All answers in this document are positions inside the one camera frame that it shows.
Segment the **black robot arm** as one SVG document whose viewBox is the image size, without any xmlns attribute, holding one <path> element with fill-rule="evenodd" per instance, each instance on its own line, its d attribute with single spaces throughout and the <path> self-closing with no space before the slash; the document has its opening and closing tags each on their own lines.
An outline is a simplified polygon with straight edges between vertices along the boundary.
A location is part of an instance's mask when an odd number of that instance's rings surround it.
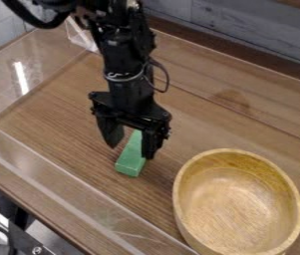
<svg viewBox="0 0 300 255">
<path fill-rule="evenodd" d="M 105 92 L 89 93 L 91 112 L 109 146 L 125 137 L 125 128 L 142 132 L 142 157 L 154 158 L 169 138 L 172 115 L 154 101 L 165 92 L 154 86 L 153 70 L 162 64 L 150 56 L 155 48 L 142 0 L 31 0 L 55 13 L 40 20 L 20 0 L 2 0 L 14 14 L 39 29 L 54 29 L 67 18 L 90 31 L 103 57 Z"/>
</svg>

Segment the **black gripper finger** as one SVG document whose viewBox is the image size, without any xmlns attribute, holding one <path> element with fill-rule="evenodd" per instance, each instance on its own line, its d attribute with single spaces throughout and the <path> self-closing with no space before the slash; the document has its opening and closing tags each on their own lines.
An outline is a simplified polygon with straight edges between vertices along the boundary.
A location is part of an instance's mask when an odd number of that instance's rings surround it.
<svg viewBox="0 0 300 255">
<path fill-rule="evenodd" d="M 164 141 L 169 138 L 169 130 L 164 127 L 160 129 L 145 129 L 142 131 L 142 157 L 153 159 L 155 152 L 161 149 Z"/>
<path fill-rule="evenodd" d="M 97 123 L 109 147 L 115 147 L 125 137 L 125 129 L 115 118 L 97 116 Z"/>
</svg>

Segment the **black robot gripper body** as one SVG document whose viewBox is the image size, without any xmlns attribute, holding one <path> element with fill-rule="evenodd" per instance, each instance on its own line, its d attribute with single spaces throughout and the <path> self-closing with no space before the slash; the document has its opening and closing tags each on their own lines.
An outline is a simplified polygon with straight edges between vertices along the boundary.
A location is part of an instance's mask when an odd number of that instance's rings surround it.
<svg viewBox="0 0 300 255">
<path fill-rule="evenodd" d="M 166 128 L 172 115 L 154 100 L 154 86 L 149 76 L 105 75 L 109 89 L 89 94 L 93 115 L 115 118 L 125 127 L 139 131 Z"/>
</svg>

